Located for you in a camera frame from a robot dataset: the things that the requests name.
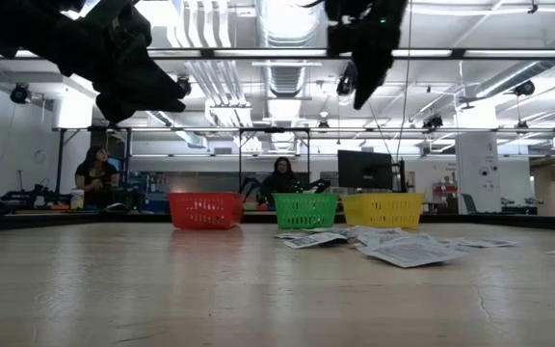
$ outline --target green basket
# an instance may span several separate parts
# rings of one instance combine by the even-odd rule
[[[279,228],[332,227],[337,194],[274,194]]]

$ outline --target plastic basket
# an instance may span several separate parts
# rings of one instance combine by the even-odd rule
[[[236,193],[170,193],[172,223],[188,229],[228,229],[241,222],[243,197]]]
[[[280,228],[331,227],[337,194],[274,194]]]
[[[423,194],[380,193],[342,197],[346,223],[368,227],[417,227]]]

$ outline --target red basket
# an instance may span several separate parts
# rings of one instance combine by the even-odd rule
[[[239,225],[243,197],[236,193],[169,193],[172,223],[187,229],[228,229]]]

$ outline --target table surface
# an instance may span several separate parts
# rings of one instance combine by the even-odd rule
[[[0,231],[0,347],[555,346],[555,231],[420,229],[519,245],[400,269],[266,225]]]

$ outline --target yellow basket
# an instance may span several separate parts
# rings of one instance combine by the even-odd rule
[[[346,223],[368,227],[417,227],[423,194],[379,193],[342,197]]]

